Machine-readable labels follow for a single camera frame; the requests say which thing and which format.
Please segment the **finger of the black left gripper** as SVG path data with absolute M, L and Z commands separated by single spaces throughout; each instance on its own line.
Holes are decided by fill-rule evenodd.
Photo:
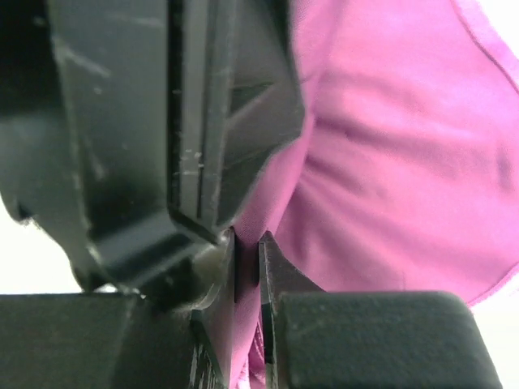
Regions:
M 269 158 L 302 131 L 287 1 L 171 1 L 168 203 L 217 242 Z
M 1 4 L 1 193 L 64 250 L 88 292 L 210 306 L 225 240 L 177 209 L 181 1 Z

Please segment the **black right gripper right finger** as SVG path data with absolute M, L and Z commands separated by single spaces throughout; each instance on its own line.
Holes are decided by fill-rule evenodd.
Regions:
M 469 308 L 439 292 L 327 293 L 259 242 L 269 388 L 498 388 Z

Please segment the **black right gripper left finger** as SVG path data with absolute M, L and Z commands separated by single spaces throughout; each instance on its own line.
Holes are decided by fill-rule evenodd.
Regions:
M 234 233 L 194 261 L 166 310 L 139 295 L 1 298 L 4 388 L 227 388 L 234 312 Z

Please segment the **purple cloth napkin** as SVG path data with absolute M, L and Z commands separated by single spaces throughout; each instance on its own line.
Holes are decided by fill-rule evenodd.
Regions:
M 518 385 L 515 1 L 293 1 L 302 137 L 237 223 L 230 385 L 265 384 L 257 241 L 328 291 L 444 290 Z

